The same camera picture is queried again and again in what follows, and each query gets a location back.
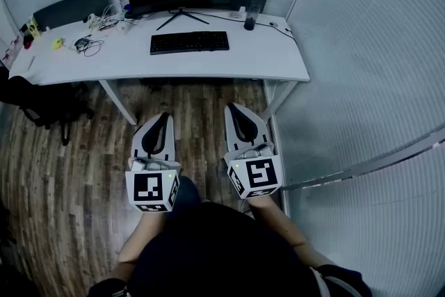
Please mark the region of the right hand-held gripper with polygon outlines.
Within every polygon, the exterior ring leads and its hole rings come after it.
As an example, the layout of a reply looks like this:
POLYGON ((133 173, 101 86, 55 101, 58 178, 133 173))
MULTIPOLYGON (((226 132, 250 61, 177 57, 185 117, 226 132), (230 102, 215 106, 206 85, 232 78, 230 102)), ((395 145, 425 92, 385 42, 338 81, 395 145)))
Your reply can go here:
POLYGON ((241 199, 271 195, 282 186, 282 162, 266 123, 250 109, 228 103, 225 114, 224 156, 227 174, 241 199))

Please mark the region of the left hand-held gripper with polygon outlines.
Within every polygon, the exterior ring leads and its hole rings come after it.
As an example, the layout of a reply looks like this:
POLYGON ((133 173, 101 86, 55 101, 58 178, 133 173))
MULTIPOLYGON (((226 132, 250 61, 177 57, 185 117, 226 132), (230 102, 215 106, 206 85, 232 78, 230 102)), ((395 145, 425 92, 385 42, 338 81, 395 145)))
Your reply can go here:
POLYGON ((181 171, 175 162, 173 116, 161 113, 140 126, 133 135, 131 155, 125 172, 129 203, 143 213, 172 211, 181 171))

